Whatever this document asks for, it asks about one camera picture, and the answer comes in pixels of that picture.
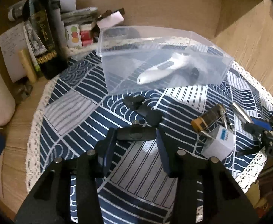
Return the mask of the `small white box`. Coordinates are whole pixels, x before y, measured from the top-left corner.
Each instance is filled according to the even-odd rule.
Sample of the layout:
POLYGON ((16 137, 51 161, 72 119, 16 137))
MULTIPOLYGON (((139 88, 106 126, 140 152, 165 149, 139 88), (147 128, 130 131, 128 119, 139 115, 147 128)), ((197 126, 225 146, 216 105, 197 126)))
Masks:
POLYGON ((208 138, 203 146, 201 154, 209 159, 217 157, 220 161, 226 159, 234 149, 234 134, 230 129, 219 125, 211 132, 212 139, 208 138))

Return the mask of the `black remote key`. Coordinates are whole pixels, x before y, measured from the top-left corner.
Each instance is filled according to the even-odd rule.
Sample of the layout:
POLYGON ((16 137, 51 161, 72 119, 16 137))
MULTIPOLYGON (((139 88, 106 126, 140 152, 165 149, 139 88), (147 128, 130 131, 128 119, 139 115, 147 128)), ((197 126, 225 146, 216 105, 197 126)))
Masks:
POLYGON ((132 124, 128 127, 118 128, 116 130, 116 137, 119 141, 151 141, 156 138, 156 129, 152 126, 132 124))

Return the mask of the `blue white patterned round mat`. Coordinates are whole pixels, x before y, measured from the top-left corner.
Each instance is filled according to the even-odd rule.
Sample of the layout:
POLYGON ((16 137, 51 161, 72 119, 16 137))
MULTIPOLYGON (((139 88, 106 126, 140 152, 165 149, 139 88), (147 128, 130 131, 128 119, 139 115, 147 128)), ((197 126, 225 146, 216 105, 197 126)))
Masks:
MULTIPOLYGON (((51 79, 33 116, 27 147, 27 189, 56 157, 76 158, 92 149, 109 128, 138 120, 160 126, 179 147, 201 157, 204 138, 191 121, 221 103, 238 103, 250 116, 273 116, 273 97, 234 62, 221 84, 107 94, 101 59, 95 51, 51 79)), ((162 223, 173 206, 176 181, 162 170, 154 142, 118 143, 111 168, 98 180, 104 223, 162 223)))

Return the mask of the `black clip object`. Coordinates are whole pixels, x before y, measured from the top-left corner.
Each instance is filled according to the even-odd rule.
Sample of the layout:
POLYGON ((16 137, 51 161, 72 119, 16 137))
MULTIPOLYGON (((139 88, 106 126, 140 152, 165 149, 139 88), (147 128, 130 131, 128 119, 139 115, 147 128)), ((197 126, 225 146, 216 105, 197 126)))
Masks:
POLYGON ((150 126, 158 127, 163 120, 163 114, 145 105, 144 102, 145 98, 141 95, 126 96, 123 99, 127 108, 139 114, 150 126))

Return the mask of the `white electronic thermometer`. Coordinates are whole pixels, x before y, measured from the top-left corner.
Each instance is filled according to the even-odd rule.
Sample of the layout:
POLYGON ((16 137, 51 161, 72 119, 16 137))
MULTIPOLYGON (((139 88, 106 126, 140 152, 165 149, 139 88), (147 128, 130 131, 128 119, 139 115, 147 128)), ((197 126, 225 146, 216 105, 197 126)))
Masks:
POLYGON ((190 55, 173 53, 172 56, 158 65, 142 72, 136 82, 139 85, 152 83, 163 79, 189 64, 190 55))

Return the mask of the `clear plastic storage box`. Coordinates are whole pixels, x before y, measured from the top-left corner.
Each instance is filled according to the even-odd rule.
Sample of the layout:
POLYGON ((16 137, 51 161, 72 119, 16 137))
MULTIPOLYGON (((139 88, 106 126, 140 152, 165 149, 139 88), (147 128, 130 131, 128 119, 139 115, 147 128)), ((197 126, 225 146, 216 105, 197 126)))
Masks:
POLYGON ((193 31, 154 26, 117 26, 100 31, 96 54, 100 57, 110 95, 219 84, 234 58, 193 31), (168 60, 173 53, 189 54, 189 64, 158 81, 139 85, 138 76, 168 60), (189 71, 199 70, 198 80, 189 71))

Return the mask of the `yellow wooden stick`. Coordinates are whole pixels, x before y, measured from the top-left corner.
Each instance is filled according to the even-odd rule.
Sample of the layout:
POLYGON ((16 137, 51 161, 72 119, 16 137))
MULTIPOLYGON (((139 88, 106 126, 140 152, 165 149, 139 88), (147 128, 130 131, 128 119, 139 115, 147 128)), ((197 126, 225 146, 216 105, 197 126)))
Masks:
POLYGON ((36 83, 37 81, 37 75, 35 72, 35 69, 33 67, 31 57, 29 55, 29 51, 27 49, 19 50, 18 56, 21 61, 21 64, 26 71, 27 77, 31 84, 36 83))

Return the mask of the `red small box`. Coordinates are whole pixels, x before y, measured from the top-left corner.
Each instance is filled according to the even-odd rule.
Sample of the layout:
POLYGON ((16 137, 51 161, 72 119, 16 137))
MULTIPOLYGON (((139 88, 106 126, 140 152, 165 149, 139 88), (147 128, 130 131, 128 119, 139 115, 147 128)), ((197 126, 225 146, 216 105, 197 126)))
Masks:
POLYGON ((80 32, 82 46, 91 45, 94 42, 93 34, 91 30, 82 30, 80 32))

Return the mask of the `white box fruit print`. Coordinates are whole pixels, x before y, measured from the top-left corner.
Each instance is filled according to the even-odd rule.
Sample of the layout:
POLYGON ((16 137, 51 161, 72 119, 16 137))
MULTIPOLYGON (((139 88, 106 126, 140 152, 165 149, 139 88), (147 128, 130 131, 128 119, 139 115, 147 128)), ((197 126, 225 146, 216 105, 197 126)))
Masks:
POLYGON ((65 26, 65 37, 68 48, 82 48, 82 40, 80 35, 80 28, 78 24, 71 24, 65 26))

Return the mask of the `white pink open box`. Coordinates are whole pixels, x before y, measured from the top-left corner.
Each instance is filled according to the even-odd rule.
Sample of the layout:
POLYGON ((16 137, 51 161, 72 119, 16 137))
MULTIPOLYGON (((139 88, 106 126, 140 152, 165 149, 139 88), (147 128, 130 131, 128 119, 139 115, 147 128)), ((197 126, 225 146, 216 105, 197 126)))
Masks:
POLYGON ((92 23, 92 31, 100 31, 103 28, 110 28, 124 21, 125 9, 120 8, 116 11, 106 10, 99 15, 92 23))

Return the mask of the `stack of papers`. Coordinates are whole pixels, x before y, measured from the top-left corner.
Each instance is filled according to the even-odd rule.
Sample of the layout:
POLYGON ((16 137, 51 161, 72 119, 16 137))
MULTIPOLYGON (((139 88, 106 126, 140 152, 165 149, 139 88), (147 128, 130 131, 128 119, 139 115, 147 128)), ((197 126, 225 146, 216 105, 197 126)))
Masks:
POLYGON ((98 12, 97 7, 77 9, 76 0, 50 0, 52 17, 64 23, 72 23, 77 20, 92 21, 98 12))

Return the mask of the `white paper note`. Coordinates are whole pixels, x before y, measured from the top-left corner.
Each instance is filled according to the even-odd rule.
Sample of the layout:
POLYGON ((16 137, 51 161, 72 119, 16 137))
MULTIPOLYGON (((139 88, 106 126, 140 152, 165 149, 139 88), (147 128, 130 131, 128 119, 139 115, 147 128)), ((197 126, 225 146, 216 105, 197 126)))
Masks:
POLYGON ((18 54, 20 50, 27 48, 23 27, 24 22, 21 22, 0 35, 0 47, 4 63, 10 79, 14 83, 26 76, 18 54))

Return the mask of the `dark wine bottle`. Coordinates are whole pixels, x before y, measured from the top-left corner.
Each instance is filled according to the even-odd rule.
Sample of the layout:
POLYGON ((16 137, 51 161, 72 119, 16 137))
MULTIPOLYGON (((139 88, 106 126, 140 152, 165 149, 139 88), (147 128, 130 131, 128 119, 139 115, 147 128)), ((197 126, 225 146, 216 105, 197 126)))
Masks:
POLYGON ((52 79, 67 69, 68 63, 59 46, 51 16, 50 0, 28 0, 28 3, 28 19, 46 49, 36 56, 36 60, 44 76, 52 79))

